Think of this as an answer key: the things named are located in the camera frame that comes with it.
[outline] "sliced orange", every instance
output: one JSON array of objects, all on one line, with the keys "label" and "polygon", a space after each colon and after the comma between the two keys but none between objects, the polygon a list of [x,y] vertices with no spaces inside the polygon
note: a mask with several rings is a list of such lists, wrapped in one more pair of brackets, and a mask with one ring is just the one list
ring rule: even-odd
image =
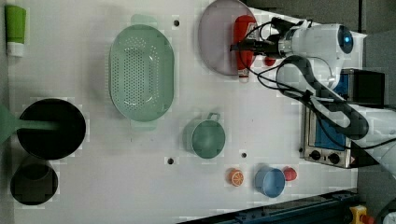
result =
[{"label": "sliced orange", "polygon": [[233,169],[230,172],[229,177],[230,177],[231,183],[236,187],[241,186],[242,183],[244,182],[244,174],[242,174],[242,172],[240,170]]}]

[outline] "green bottle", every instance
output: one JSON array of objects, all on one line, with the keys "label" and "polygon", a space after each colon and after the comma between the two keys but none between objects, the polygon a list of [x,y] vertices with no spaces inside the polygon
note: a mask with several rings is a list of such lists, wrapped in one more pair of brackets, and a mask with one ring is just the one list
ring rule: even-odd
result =
[{"label": "green bottle", "polygon": [[22,57],[25,41],[26,10],[22,7],[6,6],[7,54]]}]

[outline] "black pot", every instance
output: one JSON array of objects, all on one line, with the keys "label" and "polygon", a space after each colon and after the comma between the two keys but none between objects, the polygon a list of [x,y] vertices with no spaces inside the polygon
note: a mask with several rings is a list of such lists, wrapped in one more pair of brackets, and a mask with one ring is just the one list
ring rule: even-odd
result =
[{"label": "black pot", "polygon": [[81,112],[59,99],[46,99],[30,105],[21,115],[25,120],[55,121],[56,131],[19,129],[23,148],[43,160],[59,160],[78,149],[85,137],[86,124]]},{"label": "black pot", "polygon": [[48,201],[58,188],[58,176],[48,161],[30,156],[12,176],[10,190],[20,203],[38,205]]}]

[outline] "green pan handle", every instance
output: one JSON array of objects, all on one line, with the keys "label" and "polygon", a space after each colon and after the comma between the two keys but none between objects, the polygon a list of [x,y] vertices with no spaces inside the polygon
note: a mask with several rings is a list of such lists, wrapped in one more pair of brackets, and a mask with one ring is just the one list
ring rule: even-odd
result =
[{"label": "green pan handle", "polygon": [[213,116],[216,116],[216,118],[213,119],[214,121],[219,121],[219,119],[220,119],[220,114],[219,114],[219,113],[210,113],[210,114],[207,116],[207,119],[212,119]]},{"label": "green pan handle", "polygon": [[132,129],[140,131],[140,132],[150,132],[154,131],[157,128],[157,120],[148,121],[148,122],[139,122],[131,120]]},{"label": "green pan handle", "polygon": [[158,27],[158,22],[155,20],[153,17],[146,16],[146,15],[140,15],[140,14],[134,14],[131,18],[131,24],[132,25],[148,25],[154,28]]}]

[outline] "oven knob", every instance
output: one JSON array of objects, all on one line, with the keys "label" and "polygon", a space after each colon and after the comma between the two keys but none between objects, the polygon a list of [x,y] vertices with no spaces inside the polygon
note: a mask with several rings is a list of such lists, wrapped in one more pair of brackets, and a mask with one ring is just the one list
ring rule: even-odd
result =
[{"label": "oven knob", "polygon": [[332,164],[337,164],[340,162],[340,157],[335,153],[331,154],[328,158]]},{"label": "oven knob", "polygon": [[309,154],[309,157],[314,159],[314,161],[318,161],[320,159],[320,152],[314,150],[311,154]]}]

